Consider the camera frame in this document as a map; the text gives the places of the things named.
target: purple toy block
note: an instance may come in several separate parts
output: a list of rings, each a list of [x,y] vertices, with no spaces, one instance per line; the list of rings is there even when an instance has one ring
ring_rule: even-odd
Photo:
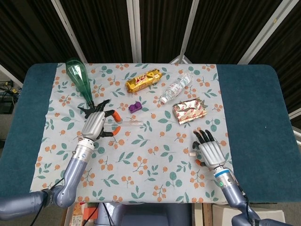
[[[139,101],[137,101],[134,105],[130,105],[128,107],[128,109],[130,110],[131,113],[134,113],[134,112],[139,111],[140,109],[142,109],[142,105]]]

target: table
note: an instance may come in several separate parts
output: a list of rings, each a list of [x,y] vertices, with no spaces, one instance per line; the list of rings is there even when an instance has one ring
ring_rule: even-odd
[[[7,172],[1,195],[22,194],[30,188],[56,67],[34,65],[28,71],[0,162],[1,172]],[[249,199],[299,201],[300,154],[274,70],[266,65],[217,65],[217,71],[233,167]],[[283,161],[290,164],[284,167]]]

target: leaf pattern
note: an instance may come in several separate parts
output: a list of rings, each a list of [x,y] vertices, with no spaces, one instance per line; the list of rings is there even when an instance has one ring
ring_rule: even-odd
[[[136,93],[128,93],[125,82],[158,68],[162,78]],[[224,108],[215,65],[86,64],[95,104],[109,99],[105,110],[115,109],[123,121],[143,121],[138,127],[121,127],[113,137],[94,142],[90,161],[77,188],[78,202],[224,202],[213,173],[200,167],[199,150],[191,146],[193,130],[208,129],[220,144],[226,167],[232,169]],[[181,73],[192,71],[194,81],[165,105],[160,95]],[[172,105],[195,96],[205,100],[203,119],[179,125]],[[143,108],[133,114],[128,106],[139,101]],[[35,162],[31,190],[50,189],[63,178],[85,124],[88,109],[83,95],[58,64],[40,151]],[[112,117],[105,131],[117,127]],[[197,157],[189,157],[189,152]]]

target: wrapped chocolate bar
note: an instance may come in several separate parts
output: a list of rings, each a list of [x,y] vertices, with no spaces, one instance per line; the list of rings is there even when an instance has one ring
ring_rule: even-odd
[[[207,114],[204,101],[200,100],[199,97],[175,104],[173,109],[179,124],[203,117]]]
[[[126,82],[127,90],[135,93],[151,84],[158,82],[162,77],[162,73],[158,69],[151,70],[143,75],[139,75]]]

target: cardboard box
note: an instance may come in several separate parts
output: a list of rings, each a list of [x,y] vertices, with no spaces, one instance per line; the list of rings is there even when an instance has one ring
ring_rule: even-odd
[[[263,208],[253,208],[261,219],[273,219],[285,223],[284,212],[282,210],[269,210]],[[241,212],[228,205],[213,205],[213,226],[232,226],[231,220]]]

